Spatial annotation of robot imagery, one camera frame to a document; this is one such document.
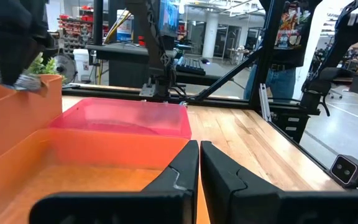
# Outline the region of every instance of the workbench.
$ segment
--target workbench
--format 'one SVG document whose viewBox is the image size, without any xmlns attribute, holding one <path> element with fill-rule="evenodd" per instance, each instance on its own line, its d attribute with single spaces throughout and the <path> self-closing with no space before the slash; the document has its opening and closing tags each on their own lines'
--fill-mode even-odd
<svg viewBox="0 0 358 224">
<path fill-rule="evenodd" d="M 63 111 L 83 99 L 63 97 Z M 192 139 L 211 141 L 240 165 L 282 190 L 343 190 L 255 111 L 188 106 Z M 197 223 L 209 223 L 201 179 Z"/>
</svg>

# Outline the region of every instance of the concrete floor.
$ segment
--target concrete floor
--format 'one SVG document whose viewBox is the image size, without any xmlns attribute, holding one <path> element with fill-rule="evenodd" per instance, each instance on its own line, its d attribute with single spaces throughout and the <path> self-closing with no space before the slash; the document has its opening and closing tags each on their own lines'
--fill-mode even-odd
<svg viewBox="0 0 358 224">
<path fill-rule="evenodd" d="M 189 55 L 189 57 L 198 58 L 200 56 Z M 233 65 L 221 58 L 212 58 L 210 61 L 218 66 L 213 67 L 213 75 L 223 76 L 234 68 Z M 236 83 L 227 82 L 214 94 L 236 96 L 242 99 L 248 77 L 249 69 L 246 68 L 234 77 Z M 108 85 L 108 74 L 102 76 L 102 84 Z M 186 85 L 188 93 L 199 93 L 205 88 L 207 86 Z M 324 108 L 321 107 L 320 116 L 312 116 L 309 119 L 300 143 L 328 168 L 331 167 L 338 154 L 350 155 L 358 159 L 358 94 L 343 91 L 345 89 L 347 89 L 345 86 L 335 88 L 338 93 L 343 94 L 342 99 L 336 95 L 334 99 L 327 97 L 331 116 L 327 117 Z"/>
</svg>

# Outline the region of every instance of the orange tray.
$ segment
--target orange tray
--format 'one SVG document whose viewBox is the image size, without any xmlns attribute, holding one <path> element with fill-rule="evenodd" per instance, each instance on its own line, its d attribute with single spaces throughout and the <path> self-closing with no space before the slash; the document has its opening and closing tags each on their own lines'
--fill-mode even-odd
<svg viewBox="0 0 358 224">
<path fill-rule="evenodd" d="M 46 97 L 0 85 L 0 155 L 62 113 L 62 78 L 42 75 Z"/>
<path fill-rule="evenodd" d="M 0 156 L 0 223 L 27 223 L 56 192 L 140 191 L 187 139 L 42 129 Z"/>
</svg>

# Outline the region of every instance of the person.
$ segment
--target person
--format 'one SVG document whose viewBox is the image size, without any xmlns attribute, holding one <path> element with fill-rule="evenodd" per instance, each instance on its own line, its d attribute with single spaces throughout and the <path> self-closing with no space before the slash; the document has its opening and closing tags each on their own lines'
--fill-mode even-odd
<svg viewBox="0 0 358 224">
<path fill-rule="evenodd" d="M 266 12 L 271 0 L 260 0 Z M 270 87 L 273 98 L 292 99 L 296 68 L 303 66 L 306 45 L 309 39 L 314 10 L 322 0 L 289 0 L 285 2 L 278 29 L 272 64 L 268 70 L 266 87 Z M 256 65 L 250 71 L 244 90 L 244 99 L 249 100 L 255 79 Z"/>
</svg>

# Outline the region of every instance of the black cloth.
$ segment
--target black cloth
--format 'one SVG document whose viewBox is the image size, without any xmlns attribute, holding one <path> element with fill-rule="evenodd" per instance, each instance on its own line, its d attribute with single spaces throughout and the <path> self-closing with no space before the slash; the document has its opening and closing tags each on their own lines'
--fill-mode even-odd
<svg viewBox="0 0 358 224">
<path fill-rule="evenodd" d="M 266 13 L 271 0 L 259 0 Z M 274 45 L 272 63 L 286 67 L 302 67 L 308 44 L 311 19 L 322 0 L 288 0 L 283 9 Z"/>
</svg>

